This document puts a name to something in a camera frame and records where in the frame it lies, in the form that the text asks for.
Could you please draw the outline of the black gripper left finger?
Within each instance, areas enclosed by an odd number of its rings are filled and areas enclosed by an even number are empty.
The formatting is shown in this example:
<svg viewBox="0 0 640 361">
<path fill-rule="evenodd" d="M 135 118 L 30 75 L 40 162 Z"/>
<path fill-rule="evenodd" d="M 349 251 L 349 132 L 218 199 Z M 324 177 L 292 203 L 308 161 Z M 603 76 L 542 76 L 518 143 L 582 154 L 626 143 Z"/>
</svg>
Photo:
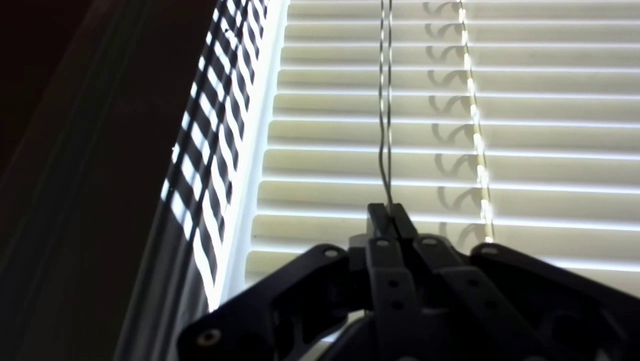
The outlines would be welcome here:
<svg viewBox="0 0 640 361">
<path fill-rule="evenodd" d="M 298 361 L 323 337 L 353 324 L 327 361 L 422 361 L 421 306 L 405 247 L 416 239 L 402 204 L 368 206 L 368 228 L 349 249 L 317 244 L 188 326 L 179 361 Z"/>
</svg>

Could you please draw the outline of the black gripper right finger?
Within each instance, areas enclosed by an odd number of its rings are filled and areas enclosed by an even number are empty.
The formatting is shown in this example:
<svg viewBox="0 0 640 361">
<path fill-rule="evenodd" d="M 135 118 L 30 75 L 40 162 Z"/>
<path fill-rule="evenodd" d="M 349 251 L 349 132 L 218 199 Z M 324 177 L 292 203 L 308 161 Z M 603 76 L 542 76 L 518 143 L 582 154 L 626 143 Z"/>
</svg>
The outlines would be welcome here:
<svg viewBox="0 0 640 361">
<path fill-rule="evenodd" d="M 640 361 L 640 303 L 505 244 L 459 254 L 387 209 L 387 330 L 413 361 Z"/>
</svg>

